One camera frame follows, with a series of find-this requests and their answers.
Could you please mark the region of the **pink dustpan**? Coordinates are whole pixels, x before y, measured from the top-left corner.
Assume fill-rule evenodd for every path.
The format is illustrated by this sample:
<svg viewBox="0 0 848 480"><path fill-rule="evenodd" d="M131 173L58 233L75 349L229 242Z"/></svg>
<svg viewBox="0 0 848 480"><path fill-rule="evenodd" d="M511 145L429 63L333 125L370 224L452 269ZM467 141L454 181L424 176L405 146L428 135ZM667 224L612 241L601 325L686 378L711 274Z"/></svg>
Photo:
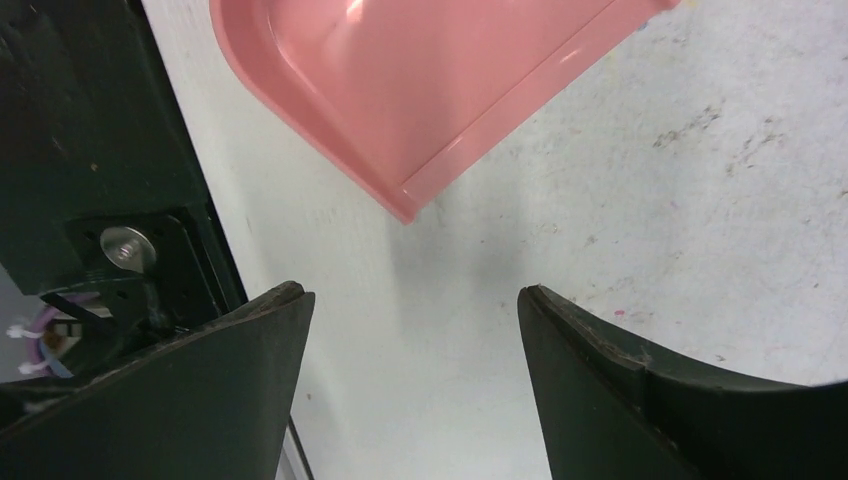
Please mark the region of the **pink dustpan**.
<svg viewBox="0 0 848 480"><path fill-rule="evenodd" d="M213 1L242 84L403 223L655 0Z"/></svg>

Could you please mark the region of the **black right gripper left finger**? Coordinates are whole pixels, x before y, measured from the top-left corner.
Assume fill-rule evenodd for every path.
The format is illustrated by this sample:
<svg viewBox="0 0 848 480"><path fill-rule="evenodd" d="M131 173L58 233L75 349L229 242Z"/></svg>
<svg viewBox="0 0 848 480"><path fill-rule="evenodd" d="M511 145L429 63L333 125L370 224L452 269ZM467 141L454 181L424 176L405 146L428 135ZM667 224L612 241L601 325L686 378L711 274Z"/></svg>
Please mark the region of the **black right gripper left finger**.
<svg viewBox="0 0 848 480"><path fill-rule="evenodd" d="M271 479L315 295L287 281L72 378L1 387L5 479Z"/></svg>

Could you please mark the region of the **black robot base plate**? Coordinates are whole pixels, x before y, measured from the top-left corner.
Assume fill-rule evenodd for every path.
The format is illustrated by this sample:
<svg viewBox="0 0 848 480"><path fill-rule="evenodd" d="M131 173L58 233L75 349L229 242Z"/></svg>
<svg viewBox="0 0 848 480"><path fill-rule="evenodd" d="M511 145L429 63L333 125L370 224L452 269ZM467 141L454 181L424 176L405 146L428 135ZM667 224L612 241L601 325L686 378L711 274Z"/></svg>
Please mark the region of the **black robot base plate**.
<svg viewBox="0 0 848 480"><path fill-rule="evenodd" d="M99 369L244 304L143 5L1 5L1 263Z"/></svg>

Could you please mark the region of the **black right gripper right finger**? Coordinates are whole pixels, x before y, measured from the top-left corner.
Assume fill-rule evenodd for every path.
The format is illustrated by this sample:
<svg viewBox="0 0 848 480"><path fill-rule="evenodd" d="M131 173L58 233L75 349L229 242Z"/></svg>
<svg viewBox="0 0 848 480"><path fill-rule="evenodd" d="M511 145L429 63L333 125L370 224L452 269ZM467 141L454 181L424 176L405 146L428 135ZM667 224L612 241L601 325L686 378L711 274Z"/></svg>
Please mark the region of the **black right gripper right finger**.
<svg viewBox="0 0 848 480"><path fill-rule="evenodd" d="M674 352L549 288L517 313L555 479L843 479L847 385L800 386Z"/></svg>

